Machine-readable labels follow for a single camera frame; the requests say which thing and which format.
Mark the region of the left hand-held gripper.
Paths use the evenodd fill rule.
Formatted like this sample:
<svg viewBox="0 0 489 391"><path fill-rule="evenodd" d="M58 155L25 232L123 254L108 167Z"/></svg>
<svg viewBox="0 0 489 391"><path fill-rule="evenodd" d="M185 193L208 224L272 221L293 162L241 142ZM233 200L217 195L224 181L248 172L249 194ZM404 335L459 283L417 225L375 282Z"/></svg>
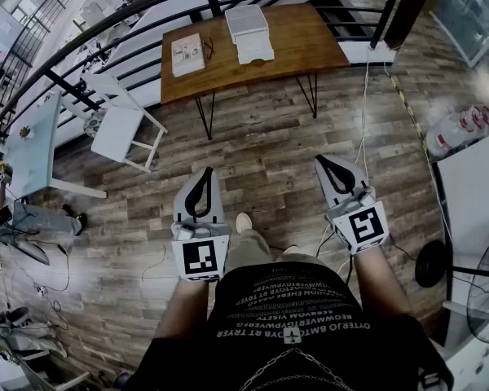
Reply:
<svg viewBox="0 0 489 391"><path fill-rule="evenodd" d="M231 227L186 224L187 219L223 223L221 191L215 170L207 167L190 177L174 198L171 242L179 276L186 281L215 282L223 277Z"/></svg>

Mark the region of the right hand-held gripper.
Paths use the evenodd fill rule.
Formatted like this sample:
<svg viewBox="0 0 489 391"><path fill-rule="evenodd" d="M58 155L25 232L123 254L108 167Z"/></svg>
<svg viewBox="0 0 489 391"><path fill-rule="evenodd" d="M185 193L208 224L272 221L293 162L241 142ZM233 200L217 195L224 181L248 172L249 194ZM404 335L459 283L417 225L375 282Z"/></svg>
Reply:
<svg viewBox="0 0 489 391"><path fill-rule="evenodd" d="M385 241L389 228L384 206L376 199L374 188L368 187L364 171L349 160L331 155L317 155L315 170L330 208L326 218L350 254Z"/></svg>

